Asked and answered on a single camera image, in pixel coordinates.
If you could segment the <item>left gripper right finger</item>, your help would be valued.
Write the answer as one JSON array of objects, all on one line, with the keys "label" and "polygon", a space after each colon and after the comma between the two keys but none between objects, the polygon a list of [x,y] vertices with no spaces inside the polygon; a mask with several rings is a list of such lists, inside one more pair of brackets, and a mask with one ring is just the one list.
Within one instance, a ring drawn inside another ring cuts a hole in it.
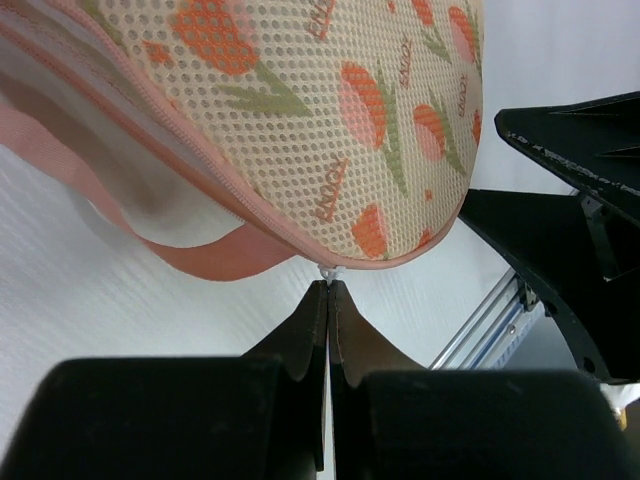
[{"label": "left gripper right finger", "polygon": [[571,370],[429,370],[328,289],[339,479],[635,479],[597,384]]}]

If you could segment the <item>floral pink laundry bag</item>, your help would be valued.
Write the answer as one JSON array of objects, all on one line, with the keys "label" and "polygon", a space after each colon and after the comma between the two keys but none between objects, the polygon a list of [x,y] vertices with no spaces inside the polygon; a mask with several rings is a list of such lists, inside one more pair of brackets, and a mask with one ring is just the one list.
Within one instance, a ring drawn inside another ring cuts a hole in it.
[{"label": "floral pink laundry bag", "polygon": [[374,270],[449,233],[480,1],[5,1],[1,143],[173,268]]}]

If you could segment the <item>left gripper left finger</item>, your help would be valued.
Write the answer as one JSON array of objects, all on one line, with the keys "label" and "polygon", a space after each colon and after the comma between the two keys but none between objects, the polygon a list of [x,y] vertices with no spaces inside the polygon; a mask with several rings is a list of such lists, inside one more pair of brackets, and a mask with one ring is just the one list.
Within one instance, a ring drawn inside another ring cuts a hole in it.
[{"label": "left gripper left finger", "polygon": [[72,359],[41,381],[5,479],[313,479],[324,468],[328,286],[237,357]]}]

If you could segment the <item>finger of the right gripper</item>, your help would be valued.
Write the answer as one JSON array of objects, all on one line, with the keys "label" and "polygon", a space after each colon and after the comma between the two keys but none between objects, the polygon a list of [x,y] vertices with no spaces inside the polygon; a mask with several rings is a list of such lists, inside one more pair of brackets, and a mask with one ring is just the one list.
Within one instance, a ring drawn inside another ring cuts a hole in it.
[{"label": "finger of the right gripper", "polygon": [[461,220],[535,292],[576,366],[639,379],[639,225],[583,195],[471,190]]},{"label": "finger of the right gripper", "polygon": [[499,137],[617,215],[639,223],[639,93],[500,110]]}]

